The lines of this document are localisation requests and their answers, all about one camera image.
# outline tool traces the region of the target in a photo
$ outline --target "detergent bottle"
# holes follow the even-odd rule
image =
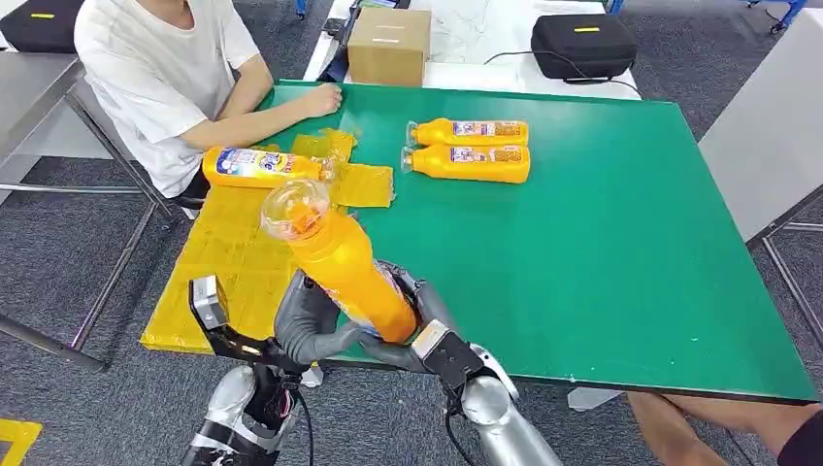
[[[351,320],[387,342],[403,343],[412,335],[414,310],[372,257],[360,224],[330,208],[323,183],[286,182],[263,201],[260,220],[269,235],[288,243],[300,268]]]
[[[409,121],[406,143],[409,146],[501,146],[529,142],[529,125],[524,121],[451,121],[437,118],[428,123]]]
[[[404,173],[481,182],[523,183],[531,166],[529,149],[515,145],[403,148],[400,159]]]
[[[203,174],[213,184],[238,187],[282,186],[288,180],[334,178],[329,160],[255,149],[211,148],[203,155]]]

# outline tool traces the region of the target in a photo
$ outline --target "black case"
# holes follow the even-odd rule
[[[19,51],[75,53],[81,5],[82,0],[28,0],[0,19],[0,30]]]
[[[581,76],[569,61],[585,74]],[[532,51],[547,78],[580,80],[621,75],[635,61],[638,44],[613,15],[539,17],[532,30]]]

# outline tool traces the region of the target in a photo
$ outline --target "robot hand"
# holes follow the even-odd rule
[[[455,329],[440,295],[428,282],[390,262],[380,262],[418,313],[421,327],[436,319]],[[359,342],[374,359],[413,372],[429,372],[411,346],[388,344],[360,329],[354,322],[337,327],[340,308],[325,291],[298,270],[286,289],[275,318],[275,338],[298,364],[311,364],[347,350]]]

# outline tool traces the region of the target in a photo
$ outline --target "white t-shirt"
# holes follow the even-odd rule
[[[137,0],[85,0],[75,46],[86,80],[134,157],[166,197],[183,192],[203,153],[180,139],[214,120],[238,69],[259,53],[231,0],[189,2],[179,29]]]

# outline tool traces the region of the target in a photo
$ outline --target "brown cardboard box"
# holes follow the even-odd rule
[[[422,85],[429,57],[431,12],[364,8],[348,38],[355,83]]]

